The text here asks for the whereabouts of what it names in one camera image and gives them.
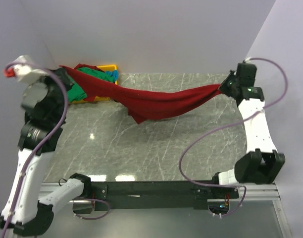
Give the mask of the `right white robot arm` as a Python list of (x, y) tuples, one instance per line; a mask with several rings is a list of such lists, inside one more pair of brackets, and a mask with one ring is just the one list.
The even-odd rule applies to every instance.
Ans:
[(284, 154), (277, 151), (269, 132), (263, 91), (254, 86), (256, 71), (254, 64), (241, 62), (218, 89), (236, 101), (247, 140), (247, 152), (234, 168), (218, 173), (220, 185), (271, 184), (285, 163)]

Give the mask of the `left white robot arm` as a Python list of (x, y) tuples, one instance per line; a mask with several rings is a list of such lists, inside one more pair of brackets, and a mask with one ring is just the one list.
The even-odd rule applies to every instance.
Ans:
[(48, 230), (55, 214), (70, 200), (91, 197), (92, 186), (88, 176), (73, 174), (64, 185), (39, 197), (45, 170), (62, 133), (71, 82), (63, 68), (48, 73), (28, 69), (17, 77), (28, 84), (21, 103), (25, 123), (18, 142), (15, 179), (0, 213), (0, 229), (36, 237)]

